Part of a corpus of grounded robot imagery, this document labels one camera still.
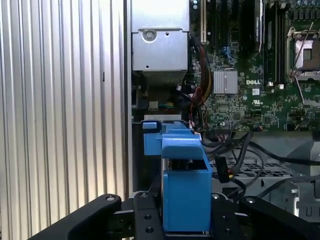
screw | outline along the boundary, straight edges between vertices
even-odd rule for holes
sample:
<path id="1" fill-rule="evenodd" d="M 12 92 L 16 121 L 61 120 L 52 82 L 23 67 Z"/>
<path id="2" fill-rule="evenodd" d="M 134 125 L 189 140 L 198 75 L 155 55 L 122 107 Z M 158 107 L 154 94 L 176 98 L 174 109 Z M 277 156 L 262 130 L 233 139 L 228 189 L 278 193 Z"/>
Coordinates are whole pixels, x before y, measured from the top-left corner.
<path id="1" fill-rule="evenodd" d="M 145 35 L 148 39 L 152 39 L 154 37 L 154 33 L 152 31 L 148 31 Z"/>
<path id="2" fill-rule="evenodd" d="M 113 200 L 115 200 L 115 197 L 113 197 L 113 196 L 108 196 L 108 197 L 106 198 L 106 200 L 107 200 L 107 201 L 113 201 Z"/>
<path id="3" fill-rule="evenodd" d="M 214 199 L 218 199 L 218 198 L 220 198 L 220 196 L 218 195 L 218 194 L 212 194 L 212 197 L 214 198 Z"/>
<path id="4" fill-rule="evenodd" d="M 141 198 L 147 198 L 147 197 L 148 197 L 148 194 L 146 194 L 145 192 L 144 192 L 144 193 L 141 193 L 140 197 L 141 197 Z"/>
<path id="5" fill-rule="evenodd" d="M 247 198 L 246 201 L 250 204 L 253 204 L 255 202 L 255 200 L 252 198 Z"/>

silver heatsink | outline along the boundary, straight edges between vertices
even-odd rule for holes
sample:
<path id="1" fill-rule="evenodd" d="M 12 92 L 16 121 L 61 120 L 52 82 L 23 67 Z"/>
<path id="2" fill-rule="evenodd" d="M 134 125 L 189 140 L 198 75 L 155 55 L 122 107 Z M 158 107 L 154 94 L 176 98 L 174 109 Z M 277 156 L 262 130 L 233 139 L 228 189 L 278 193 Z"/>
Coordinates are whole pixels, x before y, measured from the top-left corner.
<path id="1" fill-rule="evenodd" d="M 217 70 L 213 72 L 214 94 L 237 94 L 238 71 Z"/>

corrugated metal panel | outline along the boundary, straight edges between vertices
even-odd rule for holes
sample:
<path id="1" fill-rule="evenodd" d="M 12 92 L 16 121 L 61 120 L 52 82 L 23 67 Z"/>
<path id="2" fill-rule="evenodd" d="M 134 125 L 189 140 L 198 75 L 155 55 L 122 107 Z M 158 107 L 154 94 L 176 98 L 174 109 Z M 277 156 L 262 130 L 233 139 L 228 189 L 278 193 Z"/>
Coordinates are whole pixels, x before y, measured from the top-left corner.
<path id="1" fill-rule="evenodd" d="M 124 197 L 123 7 L 1 0 L 3 239 L 25 240 L 103 193 Z"/>

white label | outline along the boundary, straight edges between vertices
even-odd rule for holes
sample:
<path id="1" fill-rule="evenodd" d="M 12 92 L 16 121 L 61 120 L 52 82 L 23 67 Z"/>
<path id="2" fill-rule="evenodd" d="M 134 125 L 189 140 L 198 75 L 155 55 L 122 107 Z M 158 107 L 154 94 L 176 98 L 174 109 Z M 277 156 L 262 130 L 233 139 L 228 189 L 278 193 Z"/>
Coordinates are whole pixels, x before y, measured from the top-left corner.
<path id="1" fill-rule="evenodd" d="M 261 85 L 259 80 L 246 80 L 247 85 Z"/>
<path id="2" fill-rule="evenodd" d="M 260 95 L 260 89 L 259 88 L 253 88 L 252 89 L 252 95 L 253 96 L 259 96 Z"/>
<path id="3" fill-rule="evenodd" d="M 264 103 L 262 102 L 262 101 L 260 101 L 260 100 L 257 100 L 257 99 L 255 99 L 255 100 L 253 100 L 253 102 L 252 102 L 252 105 L 263 105 Z"/>

blue bracket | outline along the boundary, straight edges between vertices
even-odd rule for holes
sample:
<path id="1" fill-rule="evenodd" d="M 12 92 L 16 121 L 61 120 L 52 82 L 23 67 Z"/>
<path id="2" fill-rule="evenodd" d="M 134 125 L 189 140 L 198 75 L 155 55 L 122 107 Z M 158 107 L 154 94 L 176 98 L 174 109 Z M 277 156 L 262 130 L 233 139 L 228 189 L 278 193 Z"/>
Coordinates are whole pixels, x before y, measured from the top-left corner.
<path id="1" fill-rule="evenodd" d="M 203 161 L 201 169 L 163 173 L 163 228 L 166 232 L 210 230 L 212 169 L 199 135 L 181 122 L 144 122 L 145 155 L 163 159 Z"/>

